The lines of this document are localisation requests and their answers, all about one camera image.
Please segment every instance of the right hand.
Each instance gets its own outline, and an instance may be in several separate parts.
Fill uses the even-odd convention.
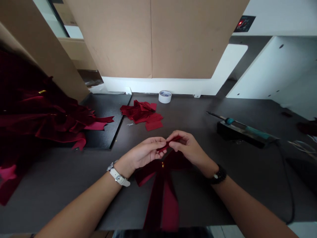
[[[171,141],[176,136],[182,137],[180,142]],[[176,152],[181,151],[207,178],[213,177],[219,171],[218,165],[208,157],[192,134],[184,131],[173,131],[166,141],[171,141],[169,146]]]

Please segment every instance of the left hand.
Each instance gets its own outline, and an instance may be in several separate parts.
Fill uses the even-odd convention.
[[[136,169],[144,167],[155,159],[161,159],[167,150],[157,153],[156,149],[162,148],[165,145],[166,140],[163,137],[147,138],[122,156],[115,163],[115,168],[121,175],[128,178]]]

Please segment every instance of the hand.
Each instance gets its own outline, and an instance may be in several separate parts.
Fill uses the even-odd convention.
[[[176,136],[182,137],[180,142],[171,141]],[[192,134],[184,131],[173,131],[166,141],[171,141],[169,146],[176,152],[181,151],[206,177],[211,178],[219,171],[218,165],[208,157]]]
[[[155,159],[161,159],[167,151],[157,153],[156,149],[165,145],[166,140],[163,137],[147,138],[122,156],[114,167],[122,176],[129,178],[136,169]]]

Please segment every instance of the black wristwatch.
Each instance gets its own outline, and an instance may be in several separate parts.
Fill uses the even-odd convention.
[[[220,164],[218,164],[218,166],[219,166],[219,171],[210,179],[211,184],[219,184],[222,181],[224,181],[227,177],[226,170],[223,167],[221,167]]]

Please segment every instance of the watch strap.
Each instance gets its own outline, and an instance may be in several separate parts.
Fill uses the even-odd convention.
[[[226,170],[221,167],[220,164],[217,164],[219,167],[219,171],[210,179],[211,184],[219,184],[224,181],[227,177]]]
[[[125,186],[128,187],[130,186],[130,182],[123,176],[121,176],[115,168],[112,168],[110,171],[110,174],[112,175],[112,177],[121,185],[121,186]]]

